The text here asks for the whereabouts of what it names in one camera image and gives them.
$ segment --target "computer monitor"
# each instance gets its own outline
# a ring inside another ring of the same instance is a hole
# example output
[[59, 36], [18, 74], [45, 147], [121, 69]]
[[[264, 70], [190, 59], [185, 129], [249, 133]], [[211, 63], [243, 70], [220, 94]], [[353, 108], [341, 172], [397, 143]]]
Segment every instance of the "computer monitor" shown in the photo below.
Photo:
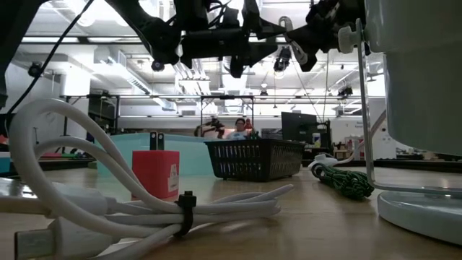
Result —
[[281, 112], [282, 139], [313, 143], [313, 133], [319, 133], [316, 116]]

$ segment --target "green rope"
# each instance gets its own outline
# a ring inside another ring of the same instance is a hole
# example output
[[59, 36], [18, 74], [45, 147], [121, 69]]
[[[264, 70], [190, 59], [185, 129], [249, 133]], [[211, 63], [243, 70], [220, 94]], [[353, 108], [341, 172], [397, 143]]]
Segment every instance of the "green rope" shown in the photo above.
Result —
[[365, 197], [367, 198], [374, 191], [374, 187], [367, 182], [365, 173], [339, 170], [325, 166], [322, 163], [316, 163], [311, 168], [311, 173], [313, 173], [321, 183], [329, 185], [339, 191], [340, 194], [350, 199], [360, 200]]

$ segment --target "red box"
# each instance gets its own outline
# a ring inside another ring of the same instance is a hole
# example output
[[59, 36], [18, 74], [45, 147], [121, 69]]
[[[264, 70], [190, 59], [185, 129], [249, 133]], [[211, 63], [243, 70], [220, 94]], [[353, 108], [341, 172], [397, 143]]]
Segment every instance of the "red box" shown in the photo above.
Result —
[[133, 151], [131, 165], [136, 177], [151, 195], [159, 199], [178, 195], [179, 151]]

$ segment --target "black plastic basket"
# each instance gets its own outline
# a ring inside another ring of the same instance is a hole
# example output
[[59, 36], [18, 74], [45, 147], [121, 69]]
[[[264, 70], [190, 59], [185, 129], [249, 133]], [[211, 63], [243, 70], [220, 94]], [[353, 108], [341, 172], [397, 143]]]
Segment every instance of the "black plastic basket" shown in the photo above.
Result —
[[206, 142], [218, 178], [269, 181], [299, 172], [305, 145], [275, 139]]

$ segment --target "desk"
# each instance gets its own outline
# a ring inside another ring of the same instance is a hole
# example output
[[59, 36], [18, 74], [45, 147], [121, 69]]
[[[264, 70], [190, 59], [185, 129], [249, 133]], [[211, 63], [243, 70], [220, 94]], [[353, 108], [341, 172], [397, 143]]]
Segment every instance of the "desk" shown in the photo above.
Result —
[[[129, 192], [114, 177], [96, 170], [73, 169], [45, 173], [52, 181], [98, 188], [106, 196], [128, 200]], [[462, 187], [462, 176], [412, 170], [377, 168], [379, 181], [415, 185]], [[319, 183], [303, 170], [291, 178], [269, 183], [223, 181], [213, 176], [186, 176], [180, 189], [193, 190], [199, 203], [246, 191], [269, 191], [292, 183], [295, 190], [280, 198], [283, 211], [268, 219], [232, 222], [198, 229], [184, 240], [153, 250], [145, 259], [185, 260], [456, 260], [460, 247], [396, 227], [377, 216], [376, 197], [351, 201]], [[13, 234], [44, 228], [40, 216], [0, 214], [0, 254], [13, 257]]]

